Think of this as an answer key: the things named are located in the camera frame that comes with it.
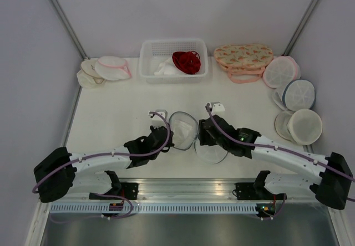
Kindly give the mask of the white satin bra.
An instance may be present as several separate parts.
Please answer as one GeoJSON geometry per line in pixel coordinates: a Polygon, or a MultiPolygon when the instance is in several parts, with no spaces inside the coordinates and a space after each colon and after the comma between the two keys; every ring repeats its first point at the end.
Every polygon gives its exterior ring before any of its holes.
{"type": "Polygon", "coordinates": [[[174,144],[182,145],[191,135],[193,126],[181,120],[174,121],[174,144]]]}

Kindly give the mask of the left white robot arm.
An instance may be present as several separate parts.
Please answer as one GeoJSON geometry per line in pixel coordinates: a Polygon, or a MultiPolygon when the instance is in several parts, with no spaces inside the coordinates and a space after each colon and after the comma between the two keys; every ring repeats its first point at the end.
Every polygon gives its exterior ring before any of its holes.
{"type": "Polygon", "coordinates": [[[125,191],[117,171],[147,165],[168,152],[174,146],[173,135],[169,126],[152,126],[148,136],[102,153],[70,153],[59,147],[34,168],[32,192],[43,203],[79,194],[90,200],[121,199],[125,191]]]}

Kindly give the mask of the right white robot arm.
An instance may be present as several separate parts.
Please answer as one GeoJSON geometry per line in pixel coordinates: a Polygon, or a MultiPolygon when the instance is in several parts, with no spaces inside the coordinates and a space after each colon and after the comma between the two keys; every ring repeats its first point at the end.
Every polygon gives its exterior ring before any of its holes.
{"type": "Polygon", "coordinates": [[[200,120],[199,130],[202,146],[219,146],[234,156],[274,163],[290,171],[289,174],[260,171],[253,183],[253,192],[260,199],[273,194],[315,198],[337,210],[343,210],[349,201],[354,178],[345,158],[338,153],[325,156],[274,145],[259,132],[235,129],[217,115],[200,120]]]}

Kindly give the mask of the white blue-trimmed laundry bag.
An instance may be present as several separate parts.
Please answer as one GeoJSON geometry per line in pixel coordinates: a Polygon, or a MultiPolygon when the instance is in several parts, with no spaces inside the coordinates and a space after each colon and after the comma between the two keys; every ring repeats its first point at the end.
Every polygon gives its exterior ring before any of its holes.
{"type": "Polygon", "coordinates": [[[197,120],[190,114],[183,111],[176,111],[171,114],[169,118],[169,125],[174,132],[174,121],[181,120],[189,123],[193,126],[193,131],[189,138],[182,145],[173,146],[175,152],[187,151],[190,148],[193,148],[197,157],[201,158],[204,162],[209,164],[218,164],[222,162],[225,157],[228,155],[228,152],[225,151],[220,146],[200,146],[199,144],[199,124],[197,120]]]}

